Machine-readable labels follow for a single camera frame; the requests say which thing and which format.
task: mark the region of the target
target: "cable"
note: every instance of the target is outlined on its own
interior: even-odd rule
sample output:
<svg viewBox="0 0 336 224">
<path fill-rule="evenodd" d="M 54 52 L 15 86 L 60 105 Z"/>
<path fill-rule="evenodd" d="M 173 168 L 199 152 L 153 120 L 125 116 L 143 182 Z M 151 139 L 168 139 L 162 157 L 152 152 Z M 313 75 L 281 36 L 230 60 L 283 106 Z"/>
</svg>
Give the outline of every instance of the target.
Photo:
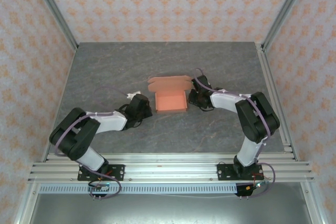
<svg viewBox="0 0 336 224">
<path fill-rule="evenodd" d="M 199 107 L 199 109 L 202 110 L 203 112 L 209 112 L 209 111 L 213 111 L 215 108 L 212 108 L 212 109 L 210 109 L 210 110 L 204 110 L 204 109 L 202 109 L 201 107 Z"/>
<path fill-rule="evenodd" d="M 272 187 L 274 186 L 274 183 L 275 183 L 275 170 L 274 170 L 274 168 L 270 164 L 268 164 L 268 163 L 258 163 L 258 165 L 267 165 L 268 167 L 271 168 L 271 170 L 273 172 L 273 181 L 272 181 L 271 185 L 266 188 L 265 191 L 263 191 L 263 192 L 261 192 L 259 194 L 256 194 L 256 195 L 246 196 L 246 197 L 242 197 L 242 198 L 256 198 L 256 197 L 262 196 L 262 195 L 268 193 L 272 189 Z"/>
<path fill-rule="evenodd" d="M 112 112 L 104 112 L 104 113 L 90 113 L 90 114 L 86 114 L 84 116 L 81 116 L 80 118 L 78 118 L 77 120 L 75 120 L 61 135 L 61 137 L 57 140 L 56 144 L 55 144 L 55 155 L 56 156 L 61 156 L 64 157 L 65 155 L 59 154 L 58 152 L 58 147 L 60 145 L 60 143 L 63 141 L 63 139 L 65 138 L 65 136 L 72 130 L 73 127 L 75 127 L 78 123 L 80 123 L 81 121 L 83 121 L 86 118 L 89 118 L 90 116 L 111 116 L 113 115 L 114 111 Z"/>
<path fill-rule="evenodd" d="M 228 197 L 236 196 L 236 195 L 227 195 L 227 196 L 204 197 L 204 196 L 189 196 L 189 195 L 176 195 L 176 194 L 151 194 L 151 195 L 198 198 L 198 199 L 220 199 L 220 198 L 228 198 Z"/>
<path fill-rule="evenodd" d="M 137 126 L 133 126 L 133 128 L 139 127 L 141 125 L 141 123 L 142 123 L 142 120 L 140 121 L 140 123 Z"/>
<path fill-rule="evenodd" d="M 199 70 L 201 72 L 202 75 L 203 74 L 203 71 L 202 69 L 200 68 L 196 68 L 195 70 Z M 263 117 L 262 113 L 260 112 L 260 110 L 258 109 L 258 107 L 255 105 L 255 103 L 249 98 L 247 97 L 246 95 L 243 95 L 243 94 L 236 94 L 236 93 L 233 93 L 233 92 L 229 92 L 229 91 L 226 91 L 226 90 L 222 90 L 222 91 L 219 91 L 219 90 L 215 90 L 215 89 L 211 89 L 211 88 L 208 88 L 206 85 L 202 84 L 199 79 L 197 78 L 197 75 L 196 73 L 194 73 L 194 78 L 196 80 L 196 82 L 203 88 L 205 88 L 206 90 L 209 90 L 211 92 L 214 92 L 214 93 L 219 93 L 219 94 L 224 94 L 224 93 L 227 93 L 227 94 L 231 94 L 231 95 L 234 95 L 236 97 L 242 97 L 244 99 L 246 99 L 251 105 L 252 107 L 255 109 L 255 111 L 257 112 L 258 116 L 260 117 L 261 121 L 262 121 L 262 124 L 264 125 L 265 129 L 266 129 L 266 132 L 267 132 L 267 136 L 265 139 L 263 139 L 263 143 L 261 144 L 261 147 L 259 148 L 256 156 L 255 156 L 255 162 L 258 162 L 258 156 L 259 154 L 261 153 L 261 151 L 263 150 L 264 146 L 265 146 L 265 141 L 267 141 L 270 137 L 271 137 L 271 132 L 269 130 L 269 127 L 265 121 L 265 118 Z"/>
<path fill-rule="evenodd" d="M 92 99 L 93 99 L 93 101 L 94 101 L 95 103 L 97 103 L 97 104 L 99 104 L 99 105 L 101 105 L 101 106 L 103 106 L 103 107 L 104 107 L 104 105 L 103 105 L 100 101 L 97 100 L 97 96 L 96 96 L 97 91 L 99 91 L 99 90 L 101 90 L 101 89 L 113 89 L 114 91 L 116 91 L 116 92 L 118 92 L 118 93 L 120 93 L 120 94 L 122 94 L 122 95 L 124 95 L 124 96 L 127 97 L 127 94 L 126 94 L 126 93 L 120 91 L 120 90 L 117 89 L 115 86 L 112 86 L 112 85 L 100 86 L 100 87 L 98 87 L 98 88 L 96 88 L 96 89 L 94 90 L 94 92 L 93 92 L 93 94 L 92 94 Z"/>
<path fill-rule="evenodd" d="M 200 69 L 200 68 L 196 68 L 196 70 L 199 70 L 199 71 L 202 73 L 202 75 L 204 75 L 202 69 Z M 218 91 L 218 90 L 215 90 L 215 89 L 208 88 L 206 85 L 202 84 L 202 83 L 198 80 L 198 78 L 197 78 L 197 76 L 196 76 L 196 73 L 194 73 L 194 78 L 195 78 L 196 82 L 197 82 L 202 88 L 205 88 L 205 89 L 207 89 L 207 90 L 209 90 L 209 91 L 211 91 L 211 92 L 214 92 L 214 93 L 220 93 L 220 94 L 228 93 L 228 94 L 232 94 L 232 95 L 235 95 L 235 96 L 237 96 L 237 97 L 242 97 L 242 98 L 246 99 L 246 100 L 252 105 L 252 107 L 255 109 L 255 111 L 257 112 L 258 116 L 260 117 L 260 119 L 261 119 L 261 121 L 262 121 L 262 124 L 264 125 L 264 127 L 265 127 L 265 129 L 266 129 L 266 132 L 267 132 L 267 138 L 270 138 L 270 137 L 271 137 L 271 132 L 270 132 L 269 127 L 268 127 L 268 125 L 267 125 L 267 123 L 266 123 L 266 121 L 265 121 L 265 118 L 264 118 L 263 115 L 261 114 L 261 112 L 260 112 L 260 110 L 258 109 L 258 107 L 255 105 L 255 103 L 254 103 L 249 97 L 247 97 L 246 95 L 243 95 L 243 94 L 236 94 L 236 93 L 229 92 L 229 91 L 226 91 L 226 90 L 225 90 L 225 91 Z"/>
<path fill-rule="evenodd" d="M 121 192 L 121 189 L 122 189 L 122 186 L 121 186 L 121 183 L 119 182 L 119 180 L 117 180 L 116 178 L 113 178 L 113 177 L 111 177 L 111 176 L 109 176 L 109 175 L 106 175 L 106 174 L 103 174 L 103 173 L 99 173 L 99 172 L 96 172 L 95 170 L 91 170 L 89 167 L 87 167 L 87 166 L 85 166 L 85 165 L 83 165 L 83 164 L 81 164 L 86 170 L 88 170 L 89 172 L 91 172 L 91 173 L 93 173 L 93 174 L 96 174 L 96 175 L 98 175 L 98 176 L 101 176 L 101 177 L 105 177 L 105 178 L 109 178 L 110 180 L 112 180 L 112 181 L 114 181 L 114 182 L 117 182 L 117 184 L 119 185 L 119 189 L 118 189 L 118 191 L 116 192 L 116 193 L 114 193 L 114 194 L 107 194 L 106 196 L 103 196 L 103 197 L 99 197 L 99 199 L 108 199 L 108 198 L 112 198 L 112 197 L 114 197 L 114 196 L 116 196 L 117 194 L 119 194 L 120 192 Z M 94 186 L 94 187 L 92 187 L 91 189 L 90 189 L 90 196 L 93 198 L 93 199 L 95 199 L 95 196 L 93 195 L 93 190 L 94 189 L 96 189 L 98 186 L 99 186 L 99 184 L 100 184 L 100 182 L 102 181 L 102 179 L 96 184 L 96 186 Z"/>
<path fill-rule="evenodd" d="M 77 120 L 75 120 L 64 132 L 63 134 L 61 135 L 61 137 L 58 139 L 57 143 L 55 144 L 55 155 L 57 156 L 65 156 L 65 155 L 61 155 L 58 153 L 58 146 L 60 145 L 60 143 L 62 142 L 62 140 L 64 139 L 64 137 L 72 130 L 73 127 L 75 127 L 79 122 L 83 121 L 84 119 L 86 118 L 89 118 L 90 116 L 110 116 L 110 115 L 113 115 L 114 112 L 106 112 L 106 113 L 90 113 L 90 114 L 86 114 L 80 118 L 78 118 Z M 106 174 L 102 174 L 102 173 L 99 173 L 99 172 L 96 172 L 95 170 L 91 170 L 89 167 L 81 164 L 80 162 L 76 161 L 78 164 L 82 165 L 86 170 L 88 170 L 89 172 L 93 173 L 93 174 L 96 174 L 98 176 L 101 176 L 101 177 L 105 177 L 105 178 L 109 178 L 110 180 L 112 181 L 115 181 L 117 182 L 117 184 L 119 185 L 119 190 L 114 193 L 114 194 L 110 194 L 110 195 L 106 195 L 104 197 L 99 197 L 100 199 L 107 199 L 107 198 L 111 198 L 115 195 L 117 195 L 118 193 L 120 193 L 121 191 L 121 183 L 116 179 L 116 178 L 113 178 L 111 176 L 108 176 Z M 92 187 L 92 189 L 90 190 L 90 196 L 92 198 L 95 198 L 92 191 L 98 186 L 98 184 L 95 186 L 95 187 Z"/>
<path fill-rule="evenodd" d="M 105 173 L 105 175 L 110 175 L 112 173 L 112 170 L 111 171 L 109 171 L 109 172 L 107 172 L 107 173 Z M 92 180 L 92 181 L 90 181 L 89 183 L 88 183 L 88 186 L 90 186 L 90 187 L 94 187 L 94 186 L 96 186 L 96 185 L 93 185 L 92 183 L 94 183 L 94 182 L 96 182 L 96 181 L 98 181 L 98 182 L 101 182 L 102 180 L 104 180 L 105 178 L 98 178 L 98 179 L 96 179 L 96 180 Z"/>
<path fill-rule="evenodd" d="M 263 178 L 266 178 L 268 179 L 268 177 L 266 177 L 263 173 L 252 173 L 254 179 L 253 179 L 253 186 L 255 186 L 255 182 L 256 182 L 256 179 L 257 179 L 257 176 L 256 175 L 259 175 L 259 176 L 262 176 Z"/>
</svg>

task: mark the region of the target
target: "patterned wallpaper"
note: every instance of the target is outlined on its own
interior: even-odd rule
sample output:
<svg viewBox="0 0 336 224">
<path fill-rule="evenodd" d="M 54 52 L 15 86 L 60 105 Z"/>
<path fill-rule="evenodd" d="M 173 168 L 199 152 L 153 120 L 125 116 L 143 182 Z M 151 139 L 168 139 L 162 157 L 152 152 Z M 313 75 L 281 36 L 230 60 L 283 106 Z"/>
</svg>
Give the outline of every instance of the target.
<svg viewBox="0 0 336 224">
<path fill-rule="evenodd" d="M 78 42 L 262 42 L 285 0 L 56 0 Z"/>
<path fill-rule="evenodd" d="M 335 220 L 336 0 L 297 0 L 267 56 L 300 158 L 312 161 Z"/>
<path fill-rule="evenodd" d="M 73 51 L 43 0 L 0 0 L 0 13 L 0 223 L 13 223 Z"/>
</svg>

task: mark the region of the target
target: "metal base plate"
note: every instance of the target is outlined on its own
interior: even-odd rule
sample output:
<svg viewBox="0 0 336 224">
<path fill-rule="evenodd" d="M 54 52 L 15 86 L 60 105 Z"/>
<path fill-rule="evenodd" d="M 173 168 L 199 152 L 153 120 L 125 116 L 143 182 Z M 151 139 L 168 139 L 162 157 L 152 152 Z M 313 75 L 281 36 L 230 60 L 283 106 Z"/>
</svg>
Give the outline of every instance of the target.
<svg viewBox="0 0 336 224">
<path fill-rule="evenodd" d="M 125 173 L 125 166 L 124 165 L 109 165 L 108 170 L 111 170 L 112 172 L 109 174 L 109 176 L 116 178 L 119 181 L 124 180 L 124 173 Z M 78 172 L 78 181 L 96 181 L 98 180 L 98 175 L 93 174 L 86 170 L 84 167 L 79 167 Z"/>
<path fill-rule="evenodd" d="M 260 174 L 263 174 L 263 168 L 261 165 L 254 166 L 249 170 L 248 174 L 245 174 L 242 177 L 238 177 L 237 173 L 233 169 L 233 164 L 217 165 L 218 180 L 263 180 L 264 176 Z"/>
</svg>

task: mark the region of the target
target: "cardboard box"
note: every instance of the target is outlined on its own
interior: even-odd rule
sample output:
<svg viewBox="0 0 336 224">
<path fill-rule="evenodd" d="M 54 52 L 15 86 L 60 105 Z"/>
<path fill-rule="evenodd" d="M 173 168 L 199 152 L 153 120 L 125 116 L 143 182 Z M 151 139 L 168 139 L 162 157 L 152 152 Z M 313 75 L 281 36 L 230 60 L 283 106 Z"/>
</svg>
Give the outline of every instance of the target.
<svg viewBox="0 0 336 224">
<path fill-rule="evenodd" d="M 190 76 L 154 77 L 148 83 L 148 90 L 155 92 L 157 113 L 185 112 L 187 110 L 186 90 L 192 88 Z"/>
</svg>

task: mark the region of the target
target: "gray marble surface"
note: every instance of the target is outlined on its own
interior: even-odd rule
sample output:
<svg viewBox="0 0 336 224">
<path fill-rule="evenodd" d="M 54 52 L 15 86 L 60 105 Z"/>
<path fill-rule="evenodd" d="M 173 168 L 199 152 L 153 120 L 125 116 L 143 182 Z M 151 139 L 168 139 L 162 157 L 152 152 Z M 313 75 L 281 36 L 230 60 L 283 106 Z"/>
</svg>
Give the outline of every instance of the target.
<svg viewBox="0 0 336 224">
<path fill-rule="evenodd" d="M 238 152 L 243 132 L 235 113 L 216 109 L 202 112 L 188 105 L 186 113 L 156 114 L 155 95 L 148 91 L 151 77 L 193 75 L 203 69 L 213 87 L 242 93 L 261 91 L 266 83 L 252 42 L 111 42 L 81 43 L 73 61 L 56 124 L 73 109 L 107 112 L 128 103 L 113 90 L 140 90 L 150 100 L 153 116 L 140 127 L 97 134 L 92 147 L 99 153 L 213 153 Z M 276 133 L 264 149 L 282 152 Z"/>
</svg>

